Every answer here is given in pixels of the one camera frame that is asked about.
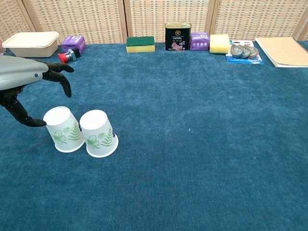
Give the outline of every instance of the can label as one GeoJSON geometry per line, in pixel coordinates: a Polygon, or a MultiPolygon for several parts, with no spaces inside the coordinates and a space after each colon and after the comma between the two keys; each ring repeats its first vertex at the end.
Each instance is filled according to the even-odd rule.
{"type": "Polygon", "coordinates": [[[166,28],[166,51],[189,50],[190,31],[190,28],[166,28]]]}

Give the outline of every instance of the paper cup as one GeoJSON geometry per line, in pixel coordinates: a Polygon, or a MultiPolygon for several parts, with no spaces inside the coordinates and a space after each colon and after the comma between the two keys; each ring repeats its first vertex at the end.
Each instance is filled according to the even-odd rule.
{"type": "Polygon", "coordinates": [[[67,107],[50,109],[43,120],[47,123],[47,130],[58,151],[71,153],[78,150],[85,142],[78,121],[67,107]]]}
{"type": "Polygon", "coordinates": [[[80,126],[89,155],[101,158],[109,156],[116,150],[118,138],[105,112],[101,110],[86,112],[80,119],[80,126]]]}

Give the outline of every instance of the scouring pad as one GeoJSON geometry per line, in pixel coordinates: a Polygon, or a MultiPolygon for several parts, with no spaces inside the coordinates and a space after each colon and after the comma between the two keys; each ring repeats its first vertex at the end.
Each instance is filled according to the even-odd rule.
{"type": "Polygon", "coordinates": [[[229,49],[229,35],[210,35],[210,53],[227,54],[229,49]]]}
{"type": "Polygon", "coordinates": [[[126,42],[127,53],[154,52],[155,41],[153,36],[128,37],[126,42]]]}

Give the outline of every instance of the plant pattern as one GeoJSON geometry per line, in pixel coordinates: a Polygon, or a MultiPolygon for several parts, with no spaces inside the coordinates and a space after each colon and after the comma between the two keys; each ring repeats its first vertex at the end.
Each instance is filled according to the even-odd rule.
{"type": "Polygon", "coordinates": [[[55,131],[54,135],[53,135],[53,139],[57,144],[64,144],[66,143],[66,137],[65,135],[62,135],[61,131],[55,131]]]}
{"type": "Polygon", "coordinates": [[[102,132],[102,133],[98,134],[98,138],[101,140],[102,138],[104,138],[105,135],[106,134],[102,132]]]}
{"type": "Polygon", "coordinates": [[[74,122],[74,127],[69,128],[70,135],[68,135],[69,138],[67,138],[70,141],[78,141],[80,139],[80,130],[79,130],[79,123],[74,122]]]}
{"type": "Polygon", "coordinates": [[[105,147],[109,147],[112,145],[113,133],[111,127],[109,128],[108,134],[105,135],[104,141],[102,141],[101,145],[105,147]]]}
{"type": "Polygon", "coordinates": [[[97,141],[96,136],[90,136],[87,139],[87,145],[91,148],[91,149],[95,149],[95,148],[100,148],[100,143],[99,141],[97,141]]]}
{"type": "Polygon", "coordinates": [[[70,130],[71,130],[70,127],[66,127],[66,128],[63,129],[63,132],[64,132],[65,134],[67,134],[67,133],[69,133],[70,130]]]}

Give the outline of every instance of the luncheon meat can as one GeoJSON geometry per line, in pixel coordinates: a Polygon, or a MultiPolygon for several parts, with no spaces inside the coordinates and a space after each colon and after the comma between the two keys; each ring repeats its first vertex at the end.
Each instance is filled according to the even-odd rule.
{"type": "Polygon", "coordinates": [[[166,23],[165,48],[166,51],[189,50],[191,23],[166,23]]]}

